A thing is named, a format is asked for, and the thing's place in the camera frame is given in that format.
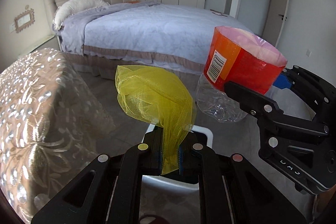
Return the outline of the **small dark item on bed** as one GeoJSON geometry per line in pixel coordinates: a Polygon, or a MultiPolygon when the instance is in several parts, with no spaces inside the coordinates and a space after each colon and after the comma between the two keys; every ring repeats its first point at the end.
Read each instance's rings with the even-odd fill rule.
{"type": "Polygon", "coordinates": [[[217,12],[217,11],[211,11],[213,14],[217,15],[217,16],[225,16],[227,17],[228,15],[221,13],[221,12],[217,12]]]}

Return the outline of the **yellow mesh netting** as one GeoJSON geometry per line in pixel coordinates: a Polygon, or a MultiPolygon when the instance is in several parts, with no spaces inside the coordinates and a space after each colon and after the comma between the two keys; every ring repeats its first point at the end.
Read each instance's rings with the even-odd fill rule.
{"type": "Polygon", "coordinates": [[[126,115],[163,128],[162,174],[175,170],[176,150],[191,131],[197,114],[183,82],[163,68],[119,65],[115,85],[126,115]]]}

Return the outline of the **framed wall switch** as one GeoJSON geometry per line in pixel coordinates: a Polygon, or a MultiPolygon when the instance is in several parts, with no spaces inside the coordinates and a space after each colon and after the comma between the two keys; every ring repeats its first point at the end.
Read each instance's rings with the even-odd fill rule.
{"type": "Polygon", "coordinates": [[[18,34],[35,23],[34,9],[30,8],[14,18],[15,32],[18,34]]]}

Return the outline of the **white nightstand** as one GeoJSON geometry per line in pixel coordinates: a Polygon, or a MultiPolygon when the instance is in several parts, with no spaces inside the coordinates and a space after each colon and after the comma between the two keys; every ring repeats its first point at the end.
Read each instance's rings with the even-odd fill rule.
{"type": "Polygon", "coordinates": [[[24,50],[21,50],[20,54],[18,55],[17,59],[20,59],[21,57],[34,52],[36,50],[42,50],[45,48],[53,48],[56,50],[60,50],[59,46],[59,38],[57,35],[48,35],[44,38],[34,42],[24,50]]]}

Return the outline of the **embroidered beige tablecloth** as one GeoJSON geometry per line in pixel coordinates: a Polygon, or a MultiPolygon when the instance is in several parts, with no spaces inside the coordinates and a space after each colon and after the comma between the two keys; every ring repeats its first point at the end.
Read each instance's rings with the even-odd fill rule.
{"type": "Polygon", "coordinates": [[[1,191],[33,216],[96,156],[113,118],[66,55],[46,48],[1,73],[1,191]]]}

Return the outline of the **clear bottle red label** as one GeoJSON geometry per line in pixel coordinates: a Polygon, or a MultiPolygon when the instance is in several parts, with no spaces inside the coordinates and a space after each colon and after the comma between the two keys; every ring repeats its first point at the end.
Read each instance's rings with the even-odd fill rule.
{"type": "Polygon", "coordinates": [[[219,122],[239,122],[246,113],[228,96],[232,81],[265,94],[287,65],[284,55],[257,35],[235,27],[215,27],[209,55],[198,80],[198,108],[219,122]]]}

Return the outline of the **bed with lavender cover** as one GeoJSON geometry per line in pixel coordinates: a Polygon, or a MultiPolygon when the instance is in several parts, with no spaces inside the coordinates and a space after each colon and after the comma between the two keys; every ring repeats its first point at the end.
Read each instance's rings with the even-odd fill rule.
{"type": "Polygon", "coordinates": [[[157,1],[118,3],[81,12],[58,8],[52,29],[64,52],[201,75],[215,27],[247,30],[229,15],[157,1]]]}

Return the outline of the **white trash bin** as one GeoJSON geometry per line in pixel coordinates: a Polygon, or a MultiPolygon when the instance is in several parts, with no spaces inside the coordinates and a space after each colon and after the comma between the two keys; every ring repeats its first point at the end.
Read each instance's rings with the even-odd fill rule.
{"type": "MultiPolygon", "coordinates": [[[[201,145],[210,148],[213,146],[214,136],[210,129],[193,125],[190,134],[195,140],[198,140],[201,145]]],[[[193,180],[192,178],[180,175],[178,156],[179,152],[176,150],[174,159],[175,170],[160,176],[142,176],[142,184],[153,188],[156,191],[177,196],[187,196],[197,192],[199,190],[198,180],[193,180]]]]}

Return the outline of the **white door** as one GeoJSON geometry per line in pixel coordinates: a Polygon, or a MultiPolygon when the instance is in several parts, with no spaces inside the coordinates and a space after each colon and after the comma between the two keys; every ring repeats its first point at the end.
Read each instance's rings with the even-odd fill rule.
{"type": "Polygon", "coordinates": [[[277,47],[287,19],[289,0],[270,0],[262,38],[277,47]]]}

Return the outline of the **white pillow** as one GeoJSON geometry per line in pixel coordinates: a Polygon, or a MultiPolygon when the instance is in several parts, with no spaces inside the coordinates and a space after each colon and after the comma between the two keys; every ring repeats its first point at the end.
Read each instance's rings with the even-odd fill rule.
{"type": "Polygon", "coordinates": [[[58,7],[52,21],[55,30],[62,28],[64,20],[68,17],[89,9],[109,6],[110,4],[103,0],[69,0],[58,7]]]}

